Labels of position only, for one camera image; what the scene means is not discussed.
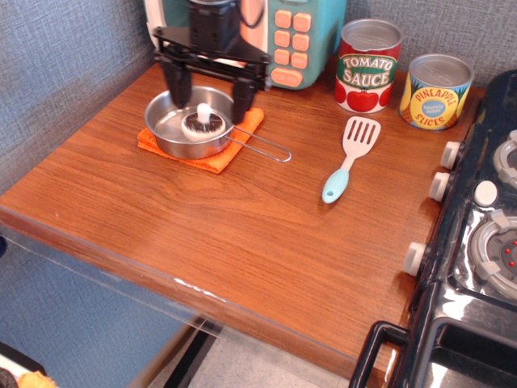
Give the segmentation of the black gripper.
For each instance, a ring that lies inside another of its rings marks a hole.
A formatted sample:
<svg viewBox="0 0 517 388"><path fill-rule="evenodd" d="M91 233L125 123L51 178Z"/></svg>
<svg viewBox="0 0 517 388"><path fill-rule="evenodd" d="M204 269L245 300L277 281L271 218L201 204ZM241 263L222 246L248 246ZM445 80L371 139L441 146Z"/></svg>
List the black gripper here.
<svg viewBox="0 0 517 388"><path fill-rule="evenodd" d="M240 124L257 90L271 87L267 53L246 42L233 5L224 1L188 1L187 26L152 29L170 97L177 108L191 98L191 74L233 82L232 122Z"/></svg>

